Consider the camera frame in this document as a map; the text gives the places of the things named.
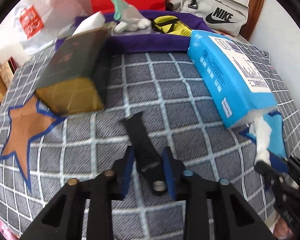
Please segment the person's right hand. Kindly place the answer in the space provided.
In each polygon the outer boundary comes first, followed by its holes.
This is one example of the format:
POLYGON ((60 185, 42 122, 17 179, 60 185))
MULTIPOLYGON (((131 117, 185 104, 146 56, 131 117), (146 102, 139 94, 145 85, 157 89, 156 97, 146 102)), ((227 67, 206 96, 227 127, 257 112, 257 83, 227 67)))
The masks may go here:
POLYGON ((294 232, 281 217, 279 217, 275 222, 275 225, 273 227, 273 235, 276 239, 280 240, 295 239, 294 232))

